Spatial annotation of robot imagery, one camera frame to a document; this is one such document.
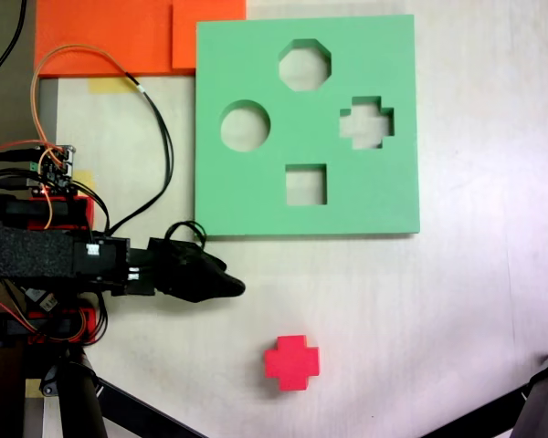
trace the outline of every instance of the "red foam piece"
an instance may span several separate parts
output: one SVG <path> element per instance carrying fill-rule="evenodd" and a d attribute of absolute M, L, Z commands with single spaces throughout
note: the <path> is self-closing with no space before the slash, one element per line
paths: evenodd
<path fill-rule="evenodd" d="M 309 377 L 319 375 L 319 349 L 302 335 L 280 336 L 277 347 L 266 351 L 266 377 L 278 378 L 281 391 L 305 391 Z"/>

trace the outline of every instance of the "shape sorter board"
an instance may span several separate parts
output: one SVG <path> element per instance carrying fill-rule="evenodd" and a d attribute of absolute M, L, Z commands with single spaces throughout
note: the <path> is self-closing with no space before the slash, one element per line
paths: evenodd
<path fill-rule="evenodd" d="M 297 91 L 279 64 L 294 48 L 328 60 L 329 77 Z M 340 118 L 370 103 L 389 130 L 355 148 Z M 221 137 L 229 111 L 262 113 L 253 151 Z M 289 204 L 292 170 L 317 171 L 323 196 Z M 211 235 L 344 235 L 419 231 L 414 18 L 370 16 L 199 23 L 195 219 Z"/>

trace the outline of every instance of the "orange mat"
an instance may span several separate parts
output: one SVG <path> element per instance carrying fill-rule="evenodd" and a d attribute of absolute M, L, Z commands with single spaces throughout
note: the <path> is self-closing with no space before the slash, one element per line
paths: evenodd
<path fill-rule="evenodd" d="M 180 75 L 195 73 L 197 22 L 245 19 L 246 0 L 174 0 L 174 71 Z"/>
<path fill-rule="evenodd" d="M 109 51 L 133 75 L 195 73 L 196 23 L 243 20 L 245 0 L 37 0 L 35 65 L 64 44 Z M 41 77 L 118 76 L 103 57 L 70 51 L 54 57 Z"/>

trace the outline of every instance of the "white table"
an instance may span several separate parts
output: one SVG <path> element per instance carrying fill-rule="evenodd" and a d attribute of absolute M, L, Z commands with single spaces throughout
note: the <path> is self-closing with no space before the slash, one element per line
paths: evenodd
<path fill-rule="evenodd" d="M 214 241 L 243 297 L 107 299 L 95 370 L 210 437 L 414 438 L 524 383 L 548 353 L 548 0 L 339 3 L 248 0 L 248 17 L 416 16 L 422 231 Z M 118 233 L 136 247 L 193 217 L 195 82 L 142 82 L 176 169 Z M 136 94 L 60 80 L 57 141 L 78 147 L 113 222 L 161 185 L 160 136 Z M 263 351 L 285 334 L 321 349 L 305 392 L 263 377 Z M 47 410 L 46 437 L 57 422 Z"/>

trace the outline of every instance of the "cross hole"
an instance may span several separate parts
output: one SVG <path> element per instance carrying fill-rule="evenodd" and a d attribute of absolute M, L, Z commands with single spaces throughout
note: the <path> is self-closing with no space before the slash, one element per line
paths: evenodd
<path fill-rule="evenodd" d="M 340 112 L 339 129 L 353 149 L 381 149 L 384 138 L 394 136 L 394 109 L 382 108 L 377 97 L 353 98 L 352 107 Z"/>

